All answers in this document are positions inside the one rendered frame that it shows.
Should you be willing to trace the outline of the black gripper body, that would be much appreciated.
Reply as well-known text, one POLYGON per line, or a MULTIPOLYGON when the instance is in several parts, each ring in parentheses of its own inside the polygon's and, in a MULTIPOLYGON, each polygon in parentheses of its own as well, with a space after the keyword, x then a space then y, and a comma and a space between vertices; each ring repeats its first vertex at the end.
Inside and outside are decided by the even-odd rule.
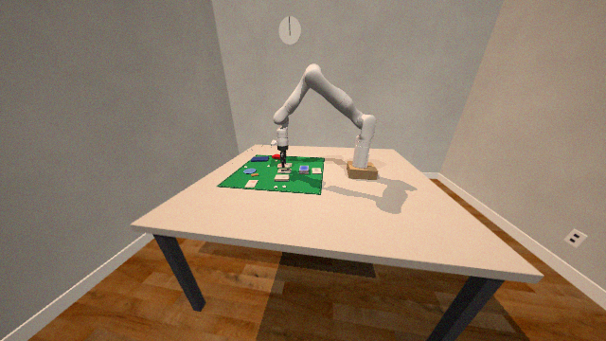
POLYGON ((285 157, 285 151, 287 151, 289 149, 289 147, 288 147, 288 145, 287 146, 277 146, 277 149, 279 151, 281 151, 281 153, 284 152, 283 154, 284 154, 284 157, 285 157))

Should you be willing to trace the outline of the white printed card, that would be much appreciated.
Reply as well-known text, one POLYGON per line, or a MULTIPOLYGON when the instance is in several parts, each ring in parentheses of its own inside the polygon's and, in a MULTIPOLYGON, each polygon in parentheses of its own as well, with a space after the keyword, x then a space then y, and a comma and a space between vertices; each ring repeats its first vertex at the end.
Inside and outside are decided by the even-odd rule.
POLYGON ((246 184, 245 188, 254 188, 257 184, 258 180, 249 180, 246 184))

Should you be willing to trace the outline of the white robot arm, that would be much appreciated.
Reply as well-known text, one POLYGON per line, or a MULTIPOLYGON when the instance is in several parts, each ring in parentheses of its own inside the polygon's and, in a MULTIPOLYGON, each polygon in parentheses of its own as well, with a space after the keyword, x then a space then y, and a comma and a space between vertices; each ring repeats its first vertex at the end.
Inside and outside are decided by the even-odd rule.
POLYGON ((348 117, 357 128, 362 130, 360 135, 356 136, 352 166, 360 169, 367 168, 370 141, 374 135, 376 118, 371 115, 364 115, 357 110, 353 100, 344 91, 326 80, 317 64, 311 64, 307 67, 300 83, 285 104, 275 113, 274 123, 279 125, 279 128, 276 130, 276 140, 271 142, 271 146, 288 145, 288 116, 294 112, 310 88, 324 97, 333 107, 348 117))

